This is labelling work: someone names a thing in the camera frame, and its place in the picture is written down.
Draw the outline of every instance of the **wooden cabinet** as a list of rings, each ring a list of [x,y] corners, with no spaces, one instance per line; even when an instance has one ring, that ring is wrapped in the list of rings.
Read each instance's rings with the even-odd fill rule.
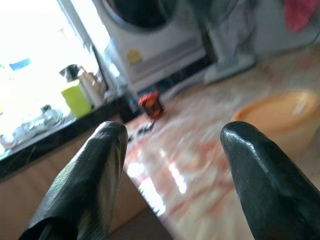
[[[0,240],[19,238],[55,177],[93,131],[94,129],[44,155],[0,183]],[[123,226],[147,207],[129,177],[123,173],[110,231]]]

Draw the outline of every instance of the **white washing machine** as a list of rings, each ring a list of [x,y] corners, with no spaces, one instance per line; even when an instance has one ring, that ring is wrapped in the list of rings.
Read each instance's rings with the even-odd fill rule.
[[[205,56],[185,0],[92,0],[135,90]]]

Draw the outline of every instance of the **white wall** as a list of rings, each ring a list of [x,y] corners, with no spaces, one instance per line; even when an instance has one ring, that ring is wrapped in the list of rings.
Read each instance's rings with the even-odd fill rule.
[[[291,33],[285,26],[284,1],[258,0],[254,50],[258,56],[273,55],[312,42],[320,29],[310,24],[300,33]]]

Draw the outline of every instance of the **bright window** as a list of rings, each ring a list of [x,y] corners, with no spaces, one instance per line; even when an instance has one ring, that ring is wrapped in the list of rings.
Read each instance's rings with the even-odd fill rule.
[[[69,113],[61,95],[70,64],[92,71],[95,62],[81,45],[57,0],[4,0],[0,7],[0,134],[51,105]]]

